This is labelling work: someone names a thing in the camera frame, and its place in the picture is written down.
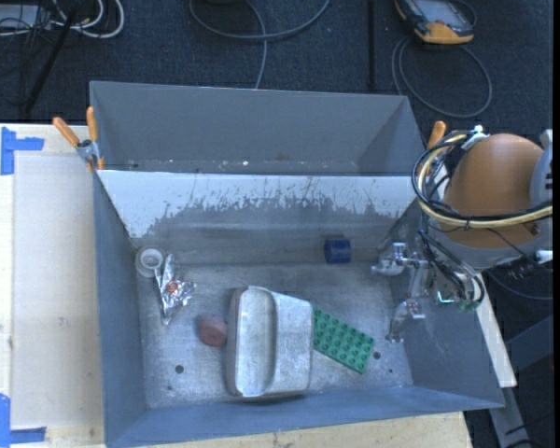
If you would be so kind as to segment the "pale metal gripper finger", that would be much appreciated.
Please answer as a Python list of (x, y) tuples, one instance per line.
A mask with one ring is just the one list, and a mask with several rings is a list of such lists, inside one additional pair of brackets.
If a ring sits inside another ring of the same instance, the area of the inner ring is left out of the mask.
[(413, 321), (421, 321), (426, 314), (421, 310), (416, 299), (405, 299), (399, 302), (392, 315), (385, 339), (390, 343), (402, 343), (406, 328)]
[(405, 268), (419, 269), (420, 267), (419, 258), (407, 255), (407, 244), (395, 242), (380, 250), (377, 261), (371, 266), (371, 272), (393, 276), (400, 275)]

